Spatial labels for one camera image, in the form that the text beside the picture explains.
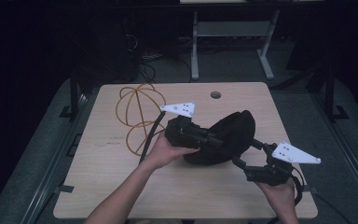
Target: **round hole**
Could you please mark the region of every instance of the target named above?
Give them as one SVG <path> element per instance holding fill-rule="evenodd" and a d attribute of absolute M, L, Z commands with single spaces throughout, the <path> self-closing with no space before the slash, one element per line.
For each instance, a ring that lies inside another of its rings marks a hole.
<path fill-rule="evenodd" d="M 213 92 L 211 92 L 211 97 L 214 99 L 219 99 L 220 97 L 222 97 L 222 93 L 220 93 L 218 91 L 213 91 Z"/>

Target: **wooden table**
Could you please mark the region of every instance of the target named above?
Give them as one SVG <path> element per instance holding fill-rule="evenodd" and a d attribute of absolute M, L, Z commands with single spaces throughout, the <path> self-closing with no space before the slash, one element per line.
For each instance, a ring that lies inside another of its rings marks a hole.
<path fill-rule="evenodd" d="M 83 218 L 137 166 L 139 157 L 126 146 L 130 127 L 118 121 L 116 105 L 123 87 L 138 85 L 106 85 L 101 87 L 89 116 L 86 129 L 74 161 L 64 182 L 72 193 L 61 192 L 54 209 L 58 218 Z M 255 139 L 267 143 L 289 142 L 282 121 L 264 83 L 187 83 L 156 84 L 166 104 L 195 102 L 193 122 L 208 128 L 235 111 L 249 110 L 256 123 Z M 221 93 L 220 99 L 211 97 Z M 150 93 L 159 105 L 160 96 Z M 158 109 L 142 94 L 141 107 L 145 120 L 155 120 Z M 126 104 L 120 104 L 118 114 L 125 114 Z M 175 115 L 167 113 L 161 124 Z M 129 108 L 129 123 L 140 120 L 136 100 Z M 130 135 L 130 145 L 145 138 L 138 128 Z M 241 157 L 248 165 L 263 166 L 266 155 L 250 147 Z M 303 218 L 316 217 L 317 208 L 309 192 L 296 207 Z M 194 166 L 182 158 L 157 170 L 134 205 L 129 218 L 260 218 L 275 214 L 255 183 L 247 182 L 243 171 L 231 161 L 215 166 Z"/>

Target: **person's left hand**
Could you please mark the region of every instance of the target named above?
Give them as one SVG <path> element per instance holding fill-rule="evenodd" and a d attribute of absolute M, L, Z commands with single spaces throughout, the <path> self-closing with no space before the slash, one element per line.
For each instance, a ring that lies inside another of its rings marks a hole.
<path fill-rule="evenodd" d="M 188 147 L 173 147 L 165 137 L 165 132 L 158 135 L 155 145 L 143 162 L 150 163 L 154 168 L 161 168 L 179 157 L 197 152 L 197 149 Z"/>

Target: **person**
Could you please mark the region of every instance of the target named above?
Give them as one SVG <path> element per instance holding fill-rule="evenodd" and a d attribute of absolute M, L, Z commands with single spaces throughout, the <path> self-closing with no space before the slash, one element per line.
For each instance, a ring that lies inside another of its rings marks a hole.
<path fill-rule="evenodd" d="M 165 138 L 164 133 L 160 133 L 150 153 L 127 179 L 89 214 L 85 224 L 123 224 L 149 177 L 157 169 L 185 154 L 196 151 L 193 148 L 173 147 Z M 268 203 L 282 223 L 298 223 L 295 210 L 295 188 L 290 178 L 287 183 L 274 187 L 263 183 L 256 184 L 266 195 Z"/>

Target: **white plastic part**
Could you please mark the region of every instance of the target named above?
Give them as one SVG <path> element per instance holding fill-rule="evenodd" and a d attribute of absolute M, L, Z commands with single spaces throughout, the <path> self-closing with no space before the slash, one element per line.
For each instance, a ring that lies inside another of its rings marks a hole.
<path fill-rule="evenodd" d="M 159 108 L 163 111 L 192 118 L 195 107 L 196 104 L 194 102 L 191 102 L 191 103 L 182 103 L 177 105 L 161 105 Z"/>
<path fill-rule="evenodd" d="M 320 164 L 322 162 L 320 158 L 313 157 L 307 152 L 285 142 L 281 142 L 277 148 L 275 148 L 272 152 L 272 157 L 290 163 Z"/>

